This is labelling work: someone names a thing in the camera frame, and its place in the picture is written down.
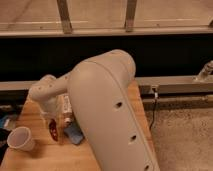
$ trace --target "power cord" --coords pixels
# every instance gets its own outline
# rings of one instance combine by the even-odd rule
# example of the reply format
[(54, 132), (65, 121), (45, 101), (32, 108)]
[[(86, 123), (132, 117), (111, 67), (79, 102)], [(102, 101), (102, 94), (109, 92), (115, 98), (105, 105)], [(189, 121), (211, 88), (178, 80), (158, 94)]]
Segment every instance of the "power cord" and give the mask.
[(157, 88), (153, 88), (152, 89), (153, 90), (153, 92), (154, 92), (154, 105), (153, 105), (153, 109), (152, 109), (152, 121), (151, 121), (151, 123), (150, 123), (150, 125), (149, 125), (149, 129), (150, 129), (150, 131), (152, 130), (152, 126), (153, 126), (153, 124), (154, 124), (154, 122), (155, 122), (155, 110), (156, 110), (156, 107), (157, 107), (157, 102), (158, 102), (158, 92), (157, 92)]

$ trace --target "white cup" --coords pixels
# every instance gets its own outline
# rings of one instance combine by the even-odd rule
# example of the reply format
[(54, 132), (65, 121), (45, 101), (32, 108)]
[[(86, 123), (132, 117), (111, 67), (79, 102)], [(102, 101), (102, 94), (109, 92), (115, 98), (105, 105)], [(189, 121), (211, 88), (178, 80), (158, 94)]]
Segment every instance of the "white cup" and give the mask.
[(9, 134), (7, 144), (13, 149), (31, 151), (35, 146), (35, 141), (29, 128), (18, 127)]

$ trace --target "gray floor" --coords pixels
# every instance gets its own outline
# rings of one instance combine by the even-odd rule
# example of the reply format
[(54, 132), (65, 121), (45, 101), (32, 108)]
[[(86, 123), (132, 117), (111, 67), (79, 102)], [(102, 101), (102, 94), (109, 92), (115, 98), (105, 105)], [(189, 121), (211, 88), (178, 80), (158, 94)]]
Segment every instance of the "gray floor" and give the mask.
[[(149, 122), (153, 100), (144, 99)], [(159, 99), (152, 136), (162, 171), (213, 170), (213, 102), (204, 97)]]
[[(56, 0), (1, 0), (0, 30), (60, 29)], [(74, 28), (123, 28), (127, 0), (67, 0)], [(135, 27), (208, 25), (212, 0), (137, 2)]]

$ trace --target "black cable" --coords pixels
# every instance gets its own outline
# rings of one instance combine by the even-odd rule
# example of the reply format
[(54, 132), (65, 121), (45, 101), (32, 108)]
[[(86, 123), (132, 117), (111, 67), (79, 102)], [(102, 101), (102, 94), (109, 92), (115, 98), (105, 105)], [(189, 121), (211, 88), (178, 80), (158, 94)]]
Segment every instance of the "black cable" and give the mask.
[(153, 109), (152, 109), (152, 121), (149, 125), (149, 130), (151, 131), (152, 130), (152, 126), (155, 122), (155, 110), (156, 110), (156, 107), (157, 107), (157, 100), (158, 100), (158, 94), (157, 92), (155, 91), (155, 101), (154, 101), (154, 105), (153, 105)]

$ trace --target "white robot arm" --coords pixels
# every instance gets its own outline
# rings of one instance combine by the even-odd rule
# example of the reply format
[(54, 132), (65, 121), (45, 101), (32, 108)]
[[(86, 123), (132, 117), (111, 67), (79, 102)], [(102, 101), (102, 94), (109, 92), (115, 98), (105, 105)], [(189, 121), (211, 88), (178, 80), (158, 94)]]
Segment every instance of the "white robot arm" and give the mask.
[(44, 77), (29, 95), (40, 104), (44, 117), (54, 118), (57, 95), (68, 92), (75, 117), (103, 171), (158, 171), (126, 94), (134, 75), (131, 56), (113, 50), (80, 62), (58, 79)]

